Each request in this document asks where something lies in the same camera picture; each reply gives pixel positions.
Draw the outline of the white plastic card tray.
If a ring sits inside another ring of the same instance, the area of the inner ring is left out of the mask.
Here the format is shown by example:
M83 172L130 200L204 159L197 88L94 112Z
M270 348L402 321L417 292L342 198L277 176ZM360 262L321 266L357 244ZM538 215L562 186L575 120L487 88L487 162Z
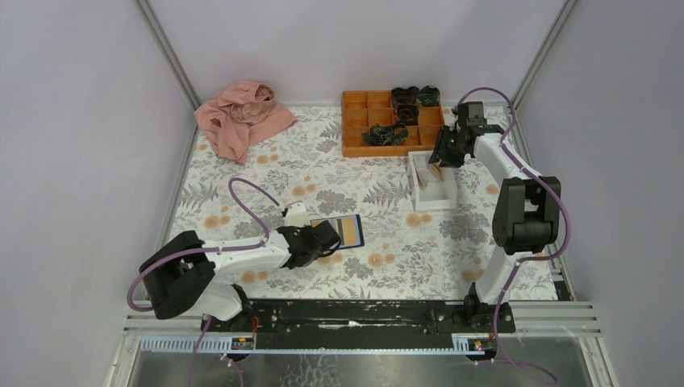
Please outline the white plastic card tray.
M451 210L457 205L453 170L439 167L444 180L437 181L428 170L431 154L431 151L417 151L407 156L407 184L416 212Z

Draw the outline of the pink crumpled cloth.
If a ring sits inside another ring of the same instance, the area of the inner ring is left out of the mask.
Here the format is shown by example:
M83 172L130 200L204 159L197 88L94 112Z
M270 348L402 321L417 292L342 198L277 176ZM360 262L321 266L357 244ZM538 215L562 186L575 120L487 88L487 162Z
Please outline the pink crumpled cloth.
M239 81L206 100L194 112L215 154L243 164L254 144L282 133L298 120L259 81Z

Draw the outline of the black blue card holder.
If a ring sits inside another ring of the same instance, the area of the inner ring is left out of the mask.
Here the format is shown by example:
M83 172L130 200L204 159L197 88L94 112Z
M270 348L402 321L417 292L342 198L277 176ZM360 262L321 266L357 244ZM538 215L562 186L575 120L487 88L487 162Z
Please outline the black blue card holder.
M361 216L359 214L343 215L335 218L318 218L311 220L311 225L317 226L322 222L328 222L340 237L340 250L360 248L365 246L365 237Z

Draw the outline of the floral patterned table mat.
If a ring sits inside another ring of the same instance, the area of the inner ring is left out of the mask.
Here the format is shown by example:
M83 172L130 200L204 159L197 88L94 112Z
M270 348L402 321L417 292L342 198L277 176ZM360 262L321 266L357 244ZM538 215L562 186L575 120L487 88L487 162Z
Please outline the floral patterned table mat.
M194 146L172 234L234 240L279 227L278 204L303 202L313 218L359 214L365 246L305 268L223 277L251 298L460 299L480 279L495 243L495 179L478 161L455 174L457 205L416 212L403 157L347 158L338 107L296 107L297 123L250 147L244 164Z

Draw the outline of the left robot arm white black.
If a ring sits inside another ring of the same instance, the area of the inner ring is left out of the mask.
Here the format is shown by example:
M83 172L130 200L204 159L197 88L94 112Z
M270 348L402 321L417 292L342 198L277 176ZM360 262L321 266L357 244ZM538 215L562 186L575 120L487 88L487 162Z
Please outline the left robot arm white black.
M316 226L283 226L262 237L230 242L204 241L195 231L183 231L139 268L131 284L142 284L159 320L184 314L207 314L230 331L241 331L250 320L249 300L238 285L223 277L247 270L303 268L330 256L341 239L328 222Z

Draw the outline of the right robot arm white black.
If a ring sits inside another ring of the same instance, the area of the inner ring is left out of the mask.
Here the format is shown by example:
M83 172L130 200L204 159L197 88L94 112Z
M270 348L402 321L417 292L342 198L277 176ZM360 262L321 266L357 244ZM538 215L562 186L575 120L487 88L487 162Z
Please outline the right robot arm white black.
M491 221L496 248L457 313L467 328L482 332L503 308L524 260L556 241L561 184L541 176L509 147L504 129L487 122L482 102L461 102L453 114L456 121L440 130L431 163L456 169L470 157L486 167L499 187Z

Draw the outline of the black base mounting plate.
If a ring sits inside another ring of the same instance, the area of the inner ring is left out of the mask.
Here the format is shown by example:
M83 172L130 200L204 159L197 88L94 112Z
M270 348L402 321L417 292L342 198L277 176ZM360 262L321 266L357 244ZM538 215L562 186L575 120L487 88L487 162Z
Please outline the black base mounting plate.
M258 299L245 312L222 322L211 322L210 332L244 332L248 337L295 337L317 343L340 337L352 344L434 343L447 335L515 332L509 304L495 313L493 322L475 327L463 323L458 311L464 302L409 300Z

